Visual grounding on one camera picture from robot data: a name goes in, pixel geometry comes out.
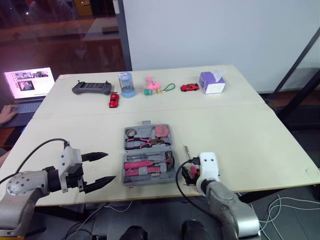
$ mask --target laptop screen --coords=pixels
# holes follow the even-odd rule
[[[4,76],[15,99],[46,96],[55,84],[50,67],[9,71]]]

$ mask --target laptop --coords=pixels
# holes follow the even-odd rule
[[[26,126],[55,84],[50,67],[4,73],[18,114],[2,127]]]

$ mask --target black game controller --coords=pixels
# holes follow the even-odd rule
[[[112,85],[108,81],[105,83],[96,83],[96,82],[84,82],[79,81],[78,84],[72,88],[72,92],[74,94],[82,94],[82,93],[97,93],[109,95],[111,92]]]

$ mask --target white cable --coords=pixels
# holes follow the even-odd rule
[[[280,199],[291,199],[291,200],[295,200],[295,201],[300,201],[300,202],[307,202],[307,203],[313,203],[313,204],[320,204],[320,202],[316,202],[316,201],[311,201],[311,200],[304,200],[304,199],[298,199],[298,198],[294,198],[294,197],[288,197],[288,196],[282,196],[280,197]],[[269,206],[271,206],[272,204],[274,204],[276,201],[278,201],[279,199],[277,198],[276,200],[274,200],[272,203],[270,203]],[[317,210],[317,208],[301,208],[301,210]],[[270,223],[272,222],[274,219],[276,219],[276,217],[279,215],[279,211],[278,214],[274,217],[271,218],[270,220],[260,220],[261,223]]]
[[[279,194],[278,194],[278,197],[279,197],[279,202],[280,202],[280,205],[279,205],[279,213],[280,213],[280,210],[281,210],[281,197],[279,196]],[[273,225],[276,233],[277,233],[277,234],[279,235],[279,237],[281,238],[281,240],[284,240],[284,238],[281,236],[280,232],[278,231],[278,228],[276,227],[276,225],[275,225],[275,223],[274,223],[274,220],[272,220],[271,223],[272,223],[272,225]]]
[[[90,216],[87,217],[86,220],[84,220],[84,222],[80,225],[80,227],[78,227],[78,229],[72,234],[70,235],[70,238],[73,237],[81,228],[82,226],[89,220],[89,218],[92,217],[92,215],[94,215],[96,212],[98,212],[99,210],[101,210],[103,207],[105,207],[105,205],[102,205],[101,207],[99,207],[97,210],[95,210],[93,213],[90,214]]]
[[[320,201],[319,202],[318,201],[310,201],[310,200],[298,199],[298,198],[288,197],[288,196],[282,196],[281,199],[292,199],[292,200],[301,201],[301,202],[320,204]]]
[[[252,206],[252,204],[250,204],[250,206],[251,206],[254,214],[257,215],[257,214],[256,214],[256,211],[255,211],[255,209],[254,209],[254,206]],[[265,235],[266,239],[271,240],[264,230],[262,230],[262,233]]]
[[[276,232],[277,232],[277,234],[279,235],[279,237],[281,238],[281,240],[284,240],[283,237],[281,236],[280,232],[278,231],[275,223],[274,223],[274,220],[275,220],[275,219],[278,217],[278,215],[280,214],[281,207],[288,207],[288,208],[293,208],[293,209],[298,209],[298,210],[306,210],[306,211],[309,211],[309,210],[320,210],[320,208],[301,208],[301,207],[295,207],[295,206],[291,206],[291,205],[283,205],[283,204],[281,204],[281,199],[290,199],[290,200],[295,200],[295,201],[300,201],[300,202],[320,204],[320,202],[316,202],[316,201],[304,200],[304,199],[298,199],[298,198],[286,197],[286,196],[280,197],[280,196],[278,195],[278,198],[277,198],[276,200],[274,200],[272,203],[270,203],[269,206],[268,206],[268,217],[267,217],[266,221],[260,220],[260,222],[265,223],[265,225],[264,225],[263,227],[260,225],[261,230],[260,230],[259,232],[263,232],[263,234],[265,235],[265,237],[266,237],[268,240],[269,240],[269,237],[266,235],[264,229],[265,229],[265,227],[268,225],[268,223],[270,223],[270,222],[272,223],[274,229],[276,230]],[[279,205],[274,205],[274,206],[272,206],[276,201],[279,201],[280,204],[279,204]],[[272,210],[273,210],[274,208],[277,208],[277,207],[279,207],[279,210],[278,210],[276,216],[273,217],[273,218],[270,217]]]
[[[298,209],[298,210],[320,210],[320,207],[318,208],[301,208],[301,207],[296,207],[296,206],[290,206],[290,205],[283,205],[281,204],[281,207],[288,207],[288,208],[292,208],[292,209]]]
[[[132,204],[132,201],[130,202],[130,204],[128,205],[128,207],[127,207],[125,210],[117,210],[117,209],[115,209],[113,206],[104,206],[104,207],[105,207],[105,208],[112,209],[112,210],[114,210],[114,211],[116,211],[116,212],[118,212],[118,213],[124,213],[125,211],[127,211],[127,210],[130,208],[131,204]]]
[[[272,203],[269,204],[269,206],[268,206],[268,213],[269,213],[270,206],[271,206],[272,204],[274,204],[274,203],[275,203],[276,201],[278,201],[278,200],[280,200],[280,196],[279,196],[279,195],[278,195],[278,198],[277,198],[276,200],[274,200]],[[267,219],[266,219],[265,221],[264,221],[264,220],[260,220],[261,223],[265,223],[263,229],[267,226],[268,223],[272,222],[273,220],[275,220],[275,219],[279,216],[280,210],[281,210],[281,208],[279,208],[279,210],[278,210],[278,212],[277,212],[277,214],[275,215],[274,218],[271,218],[271,219],[269,220],[270,214],[268,214],[268,217],[267,217]]]

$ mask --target person's hand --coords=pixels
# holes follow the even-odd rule
[[[5,105],[0,112],[0,124],[10,121],[18,113],[17,105]]]

